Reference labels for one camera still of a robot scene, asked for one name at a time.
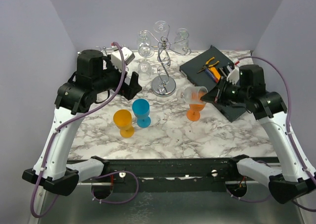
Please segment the clear wine glass front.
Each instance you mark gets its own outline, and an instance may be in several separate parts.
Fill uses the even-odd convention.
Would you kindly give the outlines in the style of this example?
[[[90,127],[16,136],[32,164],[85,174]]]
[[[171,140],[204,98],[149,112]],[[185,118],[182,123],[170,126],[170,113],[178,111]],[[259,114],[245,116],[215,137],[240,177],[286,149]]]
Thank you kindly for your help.
[[[137,72],[139,79],[146,81],[150,78],[152,72],[152,66],[147,59],[154,55],[154,48],[150,45],[142,44],[138,49],[138,53],[144,59],[138,64]]]

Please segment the clear wine glass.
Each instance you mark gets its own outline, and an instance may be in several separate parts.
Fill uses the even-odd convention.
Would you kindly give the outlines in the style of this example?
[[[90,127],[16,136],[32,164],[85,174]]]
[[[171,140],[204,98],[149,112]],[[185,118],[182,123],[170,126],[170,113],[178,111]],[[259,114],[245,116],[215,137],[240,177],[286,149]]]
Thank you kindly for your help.
[[[138,49],[138,53],[144,59],[138,64],[137,72],[139,79],[146,81],[150,78],[152,72],[152,66],[147,59],[154,55],[154,48],[150,45],[142,44]]]
[[[151,46],[151,39],[147,31],[139,31],[137,35],[137,50],[142,46]]]
[[[194,87],[188,86],[185,88],[180,88],[176,92],[178,101],[183,104],[206,104],[206,102],[201,100],[201,97],[206,95],[208,90],[206,87]]]
[[[189,32],[185,28],[179,28],[176,31],[174,50],[181,55],[189,52]]]

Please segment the orange plastic goblet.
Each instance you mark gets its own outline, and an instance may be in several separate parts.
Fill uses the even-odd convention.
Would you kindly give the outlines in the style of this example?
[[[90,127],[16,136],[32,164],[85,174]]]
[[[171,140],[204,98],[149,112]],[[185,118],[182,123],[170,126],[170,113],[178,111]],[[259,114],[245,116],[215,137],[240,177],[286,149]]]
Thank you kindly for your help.
[[[189,110],[187,111],[187,118],[190,121],[198,121],[200,119],[200,111],[205,108],[206,103],[201,101],[201,97],[206,93],[203,91],[194,92],[191,96],[191,101],[189,103]]]

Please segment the tall chrome glass rack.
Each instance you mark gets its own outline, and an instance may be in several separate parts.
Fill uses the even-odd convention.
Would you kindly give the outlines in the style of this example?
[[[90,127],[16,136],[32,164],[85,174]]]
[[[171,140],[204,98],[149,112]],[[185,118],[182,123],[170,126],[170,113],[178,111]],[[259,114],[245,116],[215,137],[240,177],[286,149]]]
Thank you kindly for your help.
[[[151,39],[151,46],[154,48],[154,52],[157,52],[157,76],[152,80],[152,91],[156,96],[159,97],[169,97],[173,95],[176,91],[176,82],[175,80],[169,75],[168,69],[171,66],[171,59],[169,52],[173,52],[177,55],[178,54],[174,50],[175,42],[171,42],[168,38],[156,37],[153,33],[149,30],[143,30],[149,33]],[[189,48],[189,52],[185,55],[189,55],[191,53],[191,49]]]

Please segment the tall clear flute glass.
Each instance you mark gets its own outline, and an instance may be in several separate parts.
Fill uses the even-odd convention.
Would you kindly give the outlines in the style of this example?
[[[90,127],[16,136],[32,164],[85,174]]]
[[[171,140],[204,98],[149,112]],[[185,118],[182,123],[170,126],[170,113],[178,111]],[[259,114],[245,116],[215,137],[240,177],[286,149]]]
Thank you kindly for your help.
[[[170,32],[170,25],[165,21],[157,21],[154,24],[153,30],[159,33],[162,37],[168,38]]]

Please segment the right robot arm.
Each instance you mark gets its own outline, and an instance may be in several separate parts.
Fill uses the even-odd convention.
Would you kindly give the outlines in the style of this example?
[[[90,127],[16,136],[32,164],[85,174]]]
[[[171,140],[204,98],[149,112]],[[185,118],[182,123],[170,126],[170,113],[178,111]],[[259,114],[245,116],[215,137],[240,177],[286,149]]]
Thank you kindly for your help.
[[[227,174],[232,180],[251,178],[267,187],[272,197],[285,204],[315,190],[316,170],[304,154],[290,125],[289,106],[277,92],[266,90],[264,70],[249,64],[239,69],[239,84],[224,79],[201,100],[214,105],[244,104],[264,128],[281,169],[273,169],[247,155],[228,161]]]

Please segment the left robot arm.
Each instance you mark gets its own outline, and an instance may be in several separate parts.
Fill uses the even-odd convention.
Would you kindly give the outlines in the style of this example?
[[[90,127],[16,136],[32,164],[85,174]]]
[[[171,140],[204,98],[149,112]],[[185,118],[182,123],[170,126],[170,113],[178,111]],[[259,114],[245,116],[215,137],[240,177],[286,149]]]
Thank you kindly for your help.
[[[123,66],[134,54],[126,47],[109,55],[95,49],[83,50],[77,57],[77,70],[57,91],[49,137],[35,165],[23,172],[25,181],[42,186],[53,194],[68,196],[77,184],[90,178],[104,182],[109,178],[109,162],[97,156],[68,165],[68,155],[85,116],[96,103],[97,95],[113,90],[127,100],[142,90],[139,75],[133,72],[128,82]]]

